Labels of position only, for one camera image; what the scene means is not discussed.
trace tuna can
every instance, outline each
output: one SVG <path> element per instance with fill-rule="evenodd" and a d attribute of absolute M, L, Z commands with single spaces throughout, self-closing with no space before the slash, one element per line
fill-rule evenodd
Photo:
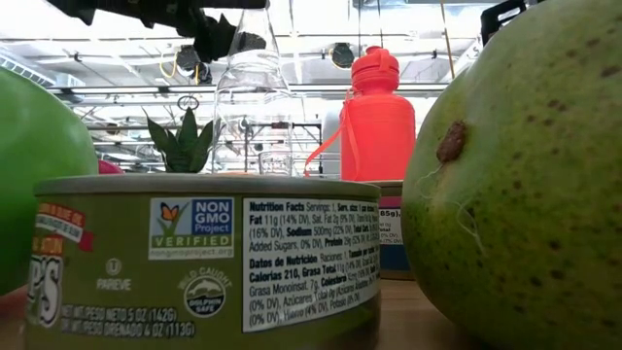
<path fill-rule="evenodd" d="M 36 195 L 26 350 L 375 346 L 377 187 L 137 174 Z"/>
<path fill-rule="evenodd" d="M 370 183 L 382 190 L 380 198 L 380 277 L 414 280 L 401 239 L 402 181 Z"/>

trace water bottle cap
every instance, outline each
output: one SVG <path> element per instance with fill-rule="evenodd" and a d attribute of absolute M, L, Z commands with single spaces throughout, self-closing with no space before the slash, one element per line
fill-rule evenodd
<path fill-rule="evenodd" d="M 362 83 L 367 86 L 373 81 L 378 87 L 396 89 L 399 85 L 397 59 L 380 47 L 370 47 L 365 52 L 366 55 L 352 65 L 352 85 L 360 88 Z"/>

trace green mango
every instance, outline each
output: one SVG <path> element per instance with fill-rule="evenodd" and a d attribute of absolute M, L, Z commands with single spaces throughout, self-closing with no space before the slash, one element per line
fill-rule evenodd
<path fill-rule="evenodd" d="M 500 349 L 622 349 L 622 1 L 547 0 L 426 117 L 403 184 L 417 281 Z"/>
<path fill-rule="evenodd" d="M 27 280 L 37 212 L 34 186 L 97 172 L 80 118 L 42 87 L 0 68 L 0 296 Z"/>

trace succulent plant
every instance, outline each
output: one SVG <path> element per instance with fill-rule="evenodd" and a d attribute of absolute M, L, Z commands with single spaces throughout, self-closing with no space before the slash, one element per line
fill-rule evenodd
<path fill-rule="evenodd" d="M 176 134 L 147 117 L 149 133 L 155 147 L 162 153 L 166 172 L 173 173 L 198 173 L 203 169 L 212 147 L 213 125 L 208 122 L 198 135 L 196 118 L 190 108 Z"/>

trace bottle strap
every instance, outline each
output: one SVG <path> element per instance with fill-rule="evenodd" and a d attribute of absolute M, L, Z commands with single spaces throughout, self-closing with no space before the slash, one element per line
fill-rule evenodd
<path fill-rule="evenodd" d="M 345 102 L 343 106 L 343 118 L 341 119 L 339 123 L 339 128 L 332 134 L 332 136 L 330 136 L 328 140 L 326 140 L 322 145 L 320 145 L 320 147 L 318 147 L 318 149 L 315 150 L 307 158 L 307 160 L 304 163 L 304 177 L 309 177 L 309 170 L 307 170 L 309 163 L 311 163 L 311 161 L 313 161 L 313 159 L 315 159 L 320 153 L 322 153 L 328 147 L 330 147 L 330 145 L 332 145 L 332 143 L 337 139 L 337 137 L 339 137 L 339 135 L 341 134 L 341 132 L 343 132 L 344 129 L 346 129 L 346 132 L 348 132 L 348 139 L 350 140 L 350 147 L 352 148 L 352 154 L 354 156 L 354 164 L 357 170 L 355 174 L 355 179 L 359 177 L 359 170 L 360 170 L 360 164 L 361 164 L 359 162 L 359 147 L 357 146 L 357 140 L 354 134 L 354 130 L 352 129 L 352 123 L 350 121 L 350 111 L 349 111 L 350 101 L 352 100 L 352 95 L 356 95 L 356 93 L 357 91 L 354 90 L 353 88 L 349 88 L 348 91 L 346 91 L 346 98 L 345 98 Z"/>

